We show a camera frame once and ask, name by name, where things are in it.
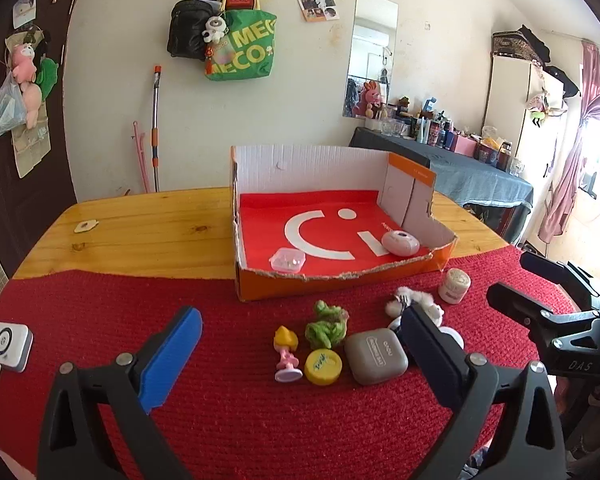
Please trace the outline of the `white cream jar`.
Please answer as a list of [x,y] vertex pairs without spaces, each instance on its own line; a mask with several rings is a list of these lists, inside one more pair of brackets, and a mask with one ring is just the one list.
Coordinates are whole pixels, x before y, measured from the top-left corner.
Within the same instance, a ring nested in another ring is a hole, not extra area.
[[470,276],[463,270],[451,268],[446,271],[438,294],[447,304],[459,304],[471,285]]

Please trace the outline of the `white fluffy plush keychain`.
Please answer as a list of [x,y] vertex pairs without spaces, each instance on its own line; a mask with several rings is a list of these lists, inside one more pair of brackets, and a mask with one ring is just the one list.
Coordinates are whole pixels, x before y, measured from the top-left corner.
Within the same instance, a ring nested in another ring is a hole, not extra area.
[[421,306],[435,326],[442,326],[444,311],[434,302],[434,297],[429,292],[401,286],[394,293],[393,300],[390,300],[385,306],[386,315],[391,318],[390,330],[398,329],[403,310],[413,304]]

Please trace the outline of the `grey earbuds case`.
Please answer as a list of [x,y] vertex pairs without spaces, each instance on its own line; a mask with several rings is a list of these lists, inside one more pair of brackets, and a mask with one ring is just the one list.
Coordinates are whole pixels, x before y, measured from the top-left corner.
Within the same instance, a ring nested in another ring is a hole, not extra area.
[[408,357],[399,338],[388,328],[349,336],[344,351],[354,379],[363,386],[388,382],[407,371]]

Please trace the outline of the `yellow pink toy figure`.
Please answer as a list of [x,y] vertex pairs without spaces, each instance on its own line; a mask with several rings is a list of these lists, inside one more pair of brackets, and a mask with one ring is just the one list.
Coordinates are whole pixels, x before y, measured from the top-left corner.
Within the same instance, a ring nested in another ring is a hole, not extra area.
[[294,355],[298,348],[298,337],[285,326],[279,326],[274,334],[274,349],[279,354],[276,365],[275,380],[282,384],[295,382],[302,378],[303,373],[299,368],[299,360]]

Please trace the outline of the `green plush toy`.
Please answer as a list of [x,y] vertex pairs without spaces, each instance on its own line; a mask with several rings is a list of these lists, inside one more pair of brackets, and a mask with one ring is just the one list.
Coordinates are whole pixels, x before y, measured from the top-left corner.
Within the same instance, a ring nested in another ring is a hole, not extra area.
[[338,347],[347,337],[350,314],[346,309],[329,306],[324,300],[314,304],[315,320],[306,326],[304,336],[312,350]]

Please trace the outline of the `yellow round lid container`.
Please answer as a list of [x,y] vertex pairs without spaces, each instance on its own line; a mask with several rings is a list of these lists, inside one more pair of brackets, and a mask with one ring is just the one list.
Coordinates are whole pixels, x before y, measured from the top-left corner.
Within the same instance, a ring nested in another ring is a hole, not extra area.
[[304,363],[304,374],[309,382],[317,386],[329,386],[337,381],[342,371],[342,361],[335,351],[317,349],[312,351]]

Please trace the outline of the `blue covered side table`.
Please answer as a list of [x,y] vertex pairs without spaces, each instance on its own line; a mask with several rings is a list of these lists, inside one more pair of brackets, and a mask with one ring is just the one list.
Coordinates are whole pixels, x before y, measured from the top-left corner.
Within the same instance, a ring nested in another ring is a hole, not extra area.
[[355,128],[349,146],[391,152],[425,166],[436,174],[434,189],[458,206],[524,207],[532,211],[530,183],[471,157],[400,136],[384,136],[365,127]]

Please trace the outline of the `pink storage box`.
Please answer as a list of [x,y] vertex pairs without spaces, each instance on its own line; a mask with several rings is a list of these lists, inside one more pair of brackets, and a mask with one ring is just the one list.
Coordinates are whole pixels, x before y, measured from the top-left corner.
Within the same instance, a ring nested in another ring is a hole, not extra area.
[[474,157],[478,142],[471,136],[457,136],[452,144],[452,151],[467,157]]

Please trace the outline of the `small white sticker tag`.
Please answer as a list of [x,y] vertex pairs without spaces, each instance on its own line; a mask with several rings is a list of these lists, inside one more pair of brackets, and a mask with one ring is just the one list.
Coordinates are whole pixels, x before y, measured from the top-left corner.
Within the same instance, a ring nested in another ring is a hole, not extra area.
[[79,222],[76,227],[74,228],[74,232],[76,234],[82,234],[82,233],[87,233],[90,232],[92,229],[95,229],[96,226],[99,225],[99,221],[92,219],[92,220],[84,220]]

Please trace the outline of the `red knitted table cloth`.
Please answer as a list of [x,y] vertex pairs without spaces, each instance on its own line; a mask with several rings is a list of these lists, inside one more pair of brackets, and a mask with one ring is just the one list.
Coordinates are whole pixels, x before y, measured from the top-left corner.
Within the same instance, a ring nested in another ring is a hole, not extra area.
[[60,364],[108,364],[191,306],[204,323],[200,341],[151,417],[193,477],[407,478],[450,418],[419,370],[376,386],[350,370],[326,387],[276,382],[275,331],[302,334],[314,302],[243,302],[229,280],[68,271],[11,281],[0,322],[26,324],[34,341],[22,373],[0,372],[0,450],[34,469]]

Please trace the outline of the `pink curtain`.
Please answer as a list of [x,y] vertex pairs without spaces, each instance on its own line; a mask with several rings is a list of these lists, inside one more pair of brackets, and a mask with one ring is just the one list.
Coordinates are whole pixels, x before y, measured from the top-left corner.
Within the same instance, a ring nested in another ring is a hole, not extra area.
[[582,41],[582,50],[582,100],[577,135],[557,188],[552,192],[538,233],[539,240],[547,245],[565,231],[576,202],[584,127],[591,120],[600,119],[600,50],[588,40]]

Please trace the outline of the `small clear plastic box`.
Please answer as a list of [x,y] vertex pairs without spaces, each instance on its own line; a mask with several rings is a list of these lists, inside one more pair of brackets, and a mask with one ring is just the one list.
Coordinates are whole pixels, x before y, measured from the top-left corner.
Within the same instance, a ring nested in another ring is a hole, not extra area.
[[276,250],[268,262],[277,273],[298,274],[306,263],[306,254],[297,248],[282,247]]

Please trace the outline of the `orange white cardboard box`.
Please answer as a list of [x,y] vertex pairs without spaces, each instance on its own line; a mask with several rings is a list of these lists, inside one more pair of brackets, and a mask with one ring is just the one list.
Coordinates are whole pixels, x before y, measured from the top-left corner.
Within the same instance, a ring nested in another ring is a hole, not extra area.
[[237,295],[316,294],[442,270],[456,234],[431,214],[433,171],[400,155],[245,145],[232,159]]

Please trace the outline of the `leopard print bag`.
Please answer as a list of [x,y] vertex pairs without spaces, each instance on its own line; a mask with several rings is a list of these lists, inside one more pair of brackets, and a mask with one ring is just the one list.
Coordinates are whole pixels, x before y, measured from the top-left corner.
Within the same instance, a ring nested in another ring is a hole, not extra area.
[[494,32],[491,37],[491,53],[493,56],[505,56],[506,58],[518,58],[536,64],[542,64],[542,58],[538,55],[526,37],[516,32]]

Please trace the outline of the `beige hanging door organizer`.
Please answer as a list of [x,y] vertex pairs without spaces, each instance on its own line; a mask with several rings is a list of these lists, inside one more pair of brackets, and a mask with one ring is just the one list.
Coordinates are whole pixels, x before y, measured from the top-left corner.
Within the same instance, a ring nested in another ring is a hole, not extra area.
[[16,72],[14,79],[21,91],[26,119],[10,130],[17,174],[23,179],[50,152],[50,128],[42,90],[35,83],[33,59],[35,48],[44,39],[44,32],[33,26],[26,32],[16,32],[5,40],[7,66]]

